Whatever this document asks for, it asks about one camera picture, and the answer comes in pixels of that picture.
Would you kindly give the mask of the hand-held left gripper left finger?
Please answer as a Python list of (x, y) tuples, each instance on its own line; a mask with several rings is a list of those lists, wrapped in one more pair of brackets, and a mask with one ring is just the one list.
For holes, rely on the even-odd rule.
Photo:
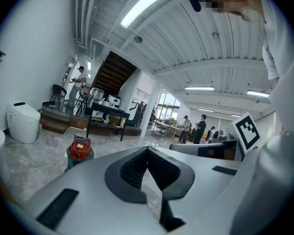
[(144, 149), (76, 165), (40, 189), (25, 207), (8, 202), (8, 209), (30, 235), (162, 235), (146, 203), (123, 201), (105, 182), (112, 163)]

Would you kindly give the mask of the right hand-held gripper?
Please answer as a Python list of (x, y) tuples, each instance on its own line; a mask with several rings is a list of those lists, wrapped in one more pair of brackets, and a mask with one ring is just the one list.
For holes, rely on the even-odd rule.
[(247, 152), (258, 147), (260, 140), (255, 121), (246, 113), (225, 129), (218, 130), (210, 144), (199, 147), (198, 144), (173, 143), (169, 150), (199, 157), (242, 161)]

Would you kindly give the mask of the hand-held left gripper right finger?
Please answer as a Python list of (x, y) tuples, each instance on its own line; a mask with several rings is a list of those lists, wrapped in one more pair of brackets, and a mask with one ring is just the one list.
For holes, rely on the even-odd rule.
[(167, 225), (171, 225), (171, 227), (169, 230), (165, 230), (165, 234), (172, 234), (173, 232), (178, 232), (181, 235), (197, 234), (198, 232), (183, 232), (181, 228), (186, 224), (190, 224), (200, 211), (212, 204), (233, 178), (232, 175), (214, 171), (213, 168), (223, 166), (236, 170), (241, 163), (238, 161), (203, 158), (161, 147), (157, 149), (161, 152), (166, 151), (170, 157), (189, 165), (195, 173), (194, 183), (186, 196), (168, 202)]

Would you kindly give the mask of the red and teal vacuum canister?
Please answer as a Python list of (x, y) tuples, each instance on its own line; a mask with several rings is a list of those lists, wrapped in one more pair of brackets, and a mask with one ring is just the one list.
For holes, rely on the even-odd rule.
[(72, 144), (66, 150), (66, 155), (67, 168), (65, 171), (68, 171), (70, 168), (82, 162), (92, 160), (95, 153), (91, 147), (91, 140), (74, 135)]

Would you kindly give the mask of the long work table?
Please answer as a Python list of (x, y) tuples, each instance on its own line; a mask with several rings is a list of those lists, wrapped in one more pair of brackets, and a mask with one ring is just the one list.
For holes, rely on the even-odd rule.
[(160, 122), (157, 120), (153, 121), (154, 126), (151, 132), (152, 136), (156, 138), (172, 138), (174, 140), (176, 133), (182, 132), (183, 129), (165, 124), (164, 122)]

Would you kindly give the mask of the black treadmill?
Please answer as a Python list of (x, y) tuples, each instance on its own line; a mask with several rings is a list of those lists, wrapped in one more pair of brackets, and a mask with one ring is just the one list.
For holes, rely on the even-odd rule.
[(138, 126), (143, 106), (144, 105), (139, 102), (132, 101), (128, 111), (129, 118), (126, 121), (127, 125)]

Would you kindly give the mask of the long ceiling light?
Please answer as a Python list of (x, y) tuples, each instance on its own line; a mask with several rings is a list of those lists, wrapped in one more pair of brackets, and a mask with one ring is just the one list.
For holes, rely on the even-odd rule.
[(214, 91), (213, 86), (189, 86), (185, 87), (186, 91)]
[(248, 90), (246, 92), (247, 95), (252, 95), (252, 96), (258, 96), (258, 97), (264, 97), (268, 98), (269, 93), (264, 93), (264, 92), (258, 92), (258, 91), (253, 91), (253, 90)]
[(127, 29), (140, 14), (142, 14), (156, 1), (158, 0), (139, 0), (124, 16), (120, 22), (120, 25)]

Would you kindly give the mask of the dark wooden platform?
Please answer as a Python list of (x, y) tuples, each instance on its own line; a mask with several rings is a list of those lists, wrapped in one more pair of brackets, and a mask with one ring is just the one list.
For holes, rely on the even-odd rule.
[(42, 129), (58, 134), (64, 134), (68, 128), (84, 130), (87, 127), (89, 118), (84, 114), (76, 116), (48, 107), (43, 107), (40, 110), (40, 115)]

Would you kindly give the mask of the black table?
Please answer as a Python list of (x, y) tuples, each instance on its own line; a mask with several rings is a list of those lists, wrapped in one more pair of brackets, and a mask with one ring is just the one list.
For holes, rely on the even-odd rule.
[[(112, 125), (112, 124), (107, 124), (107, 123), (98, 123), (98, 122), (92, 123), (92, 118), (93, 118), (92, 114), (93, 114), (94, 110), (102, 112), (102, 113), (106, 114), (107, 116), (113, 115), (113, 116), (120, 117), (120, 121), (122, 119), (124, 119), (123, 127), (117, 126), (117, 125)], [(128, 118), (129, 118), (129, 113), (126, 113), (122, 110), (113, 109), (113, 108), (110, 108), (107, 106), (99, 105), (97, 103), (92, 103), (91, 111), (90, 111), (89, 118), (88, 118), (86, 137), (89, 136), (89, 131), (90, 131), (91, 126), (94, 125), (94, 126), (99, 126), (99, 127), (116, 129), (116, 134), (118, 133), (118, 130), (121, 130), (122, 133), (121, 133), (120, 141), (123, 141), (123, 135), (125, 132), (125, 126), (126, 126), (126, 122), (127, 122)]]

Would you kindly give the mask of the white smart toilet black panel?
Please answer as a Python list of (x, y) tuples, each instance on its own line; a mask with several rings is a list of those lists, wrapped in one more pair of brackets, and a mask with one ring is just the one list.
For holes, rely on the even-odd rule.
[(37, 139), (41, 114), (25, 102), (10, 102), (6, 119), (10, 136), (18, 142), (30, 144)]

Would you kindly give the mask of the black chair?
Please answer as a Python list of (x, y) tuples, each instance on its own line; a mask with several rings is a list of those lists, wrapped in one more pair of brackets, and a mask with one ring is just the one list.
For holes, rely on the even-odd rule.
[(64, 101), (67, 91), (61, 87), (60, 85), (53, 84), (52, 85), (52, 96), (50, 98), (50, 102), (55, 104), (58, 103), (58, 110), (60, 110), (60, 106), (64, 107)]

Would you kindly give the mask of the brown staircase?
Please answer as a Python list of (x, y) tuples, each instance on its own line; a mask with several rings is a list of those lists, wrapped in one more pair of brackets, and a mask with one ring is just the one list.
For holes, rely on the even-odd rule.
[(117, 95), (137, 67), (110, 51), (94, 77), (91, 88), (102, 89), (105, 94)]

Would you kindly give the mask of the person's white shirt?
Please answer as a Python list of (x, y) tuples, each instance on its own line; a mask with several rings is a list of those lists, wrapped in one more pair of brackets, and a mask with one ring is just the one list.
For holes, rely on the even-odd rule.
[(230, 235), (294, 235), (294, 31), (273, 0), (219, 0), (225, 11), (256, 11), (267, 41), (263, 59), (277, 84), (269, 100), (283, 134), (259, 151), (253, 176), (232, 221)]

